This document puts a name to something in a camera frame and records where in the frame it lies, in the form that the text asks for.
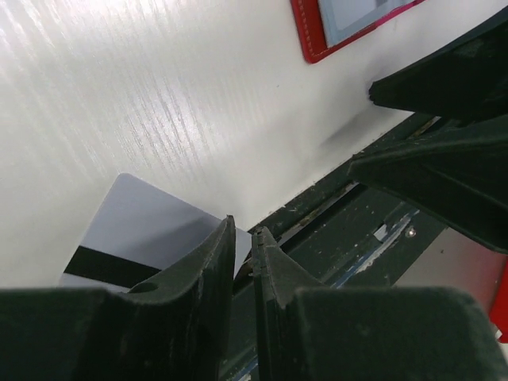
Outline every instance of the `red card holder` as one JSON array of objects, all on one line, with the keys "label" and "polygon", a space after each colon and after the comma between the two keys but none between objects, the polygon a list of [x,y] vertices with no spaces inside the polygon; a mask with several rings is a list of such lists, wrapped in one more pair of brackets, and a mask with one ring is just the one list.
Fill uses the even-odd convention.
[{"label": "red card holder", "polygon": [[393,17],[424,1],[425,0],[415,0],[410,4],[401,6],[396,10],[391,11],[387,16],[380,18],[378,21],[360,30],[358,33],[349,37],[347,40],[344,40],[330,48],[326,46],[325,30],[323,27],[323,21],[321,19],[321,12],[319,10],[319,1],[291,0],[291,6],[293,7],[294,19],[296,20],[298,35],[300,36],[303,56],[308,63],[315,64],[316,62],[321,61],[323,58],[336,52],[340,48],[343,48],[344,46],[351,44],[352,42],[365,36],[367,33],[372,32],[378,26],[384,24]]}]

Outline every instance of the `black stripe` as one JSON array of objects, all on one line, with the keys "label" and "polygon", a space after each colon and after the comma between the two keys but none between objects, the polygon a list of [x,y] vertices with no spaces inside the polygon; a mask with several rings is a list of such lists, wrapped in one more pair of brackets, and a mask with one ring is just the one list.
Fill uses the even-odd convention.
[{"label": "black stripe", "polygon": [[112,256],[105,252],[98,252],[84,246],[78,247],[65,269],[67,274],[127,288],[136,286],[139,282],[143,282],[159,271],[157,268]]}]

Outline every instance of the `screw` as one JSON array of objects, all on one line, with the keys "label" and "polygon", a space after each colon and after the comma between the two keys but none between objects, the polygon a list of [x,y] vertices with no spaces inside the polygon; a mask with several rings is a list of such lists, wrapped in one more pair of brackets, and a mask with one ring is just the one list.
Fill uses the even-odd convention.
[{"label": "screw", "polygon": [[413,226],[410,226],[406,230],[406,237],[413,238],[414,236],[416,236],[416,229]]}]

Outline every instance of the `white table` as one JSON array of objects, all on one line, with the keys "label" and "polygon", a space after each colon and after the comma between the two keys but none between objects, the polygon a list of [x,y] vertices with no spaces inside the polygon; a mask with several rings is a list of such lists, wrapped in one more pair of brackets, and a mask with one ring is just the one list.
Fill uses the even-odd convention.
[{"label": "white table", "polygon": [[0,286],[55,284],[121,172],[250,228],[408,115],[374,79],[506,5],[427,0],[308,65],[288,0],[0,0]]}]

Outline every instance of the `red object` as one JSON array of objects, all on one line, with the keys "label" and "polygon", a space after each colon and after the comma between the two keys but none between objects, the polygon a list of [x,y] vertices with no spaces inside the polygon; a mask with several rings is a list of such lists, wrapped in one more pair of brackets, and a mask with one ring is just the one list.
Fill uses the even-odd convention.
[{"label": "red object", "polygon": [[502,333],[499,342],[508,344],[508,262],[502,276],[501,286],[491,309],[491,321]]},{"label": "red object", "polygon": [[291,5],[293,6],[294,19],[296,20],[298,35],[300,36],[300,43],[302,44],[303,56],[308,63],[315,64],[347,44],[351,44],[353,41],[372,32],[378,26],[401,14],[405,10],[424,1],[425,0],[415,0],[406,6],[401,6],[393,10],[387,16],[370,24],[367,28],[360,30],[357,34],[331,48],[326,46],[325,30],[321,20],[321,12],[319,11],[319,0],[291,0]]}]

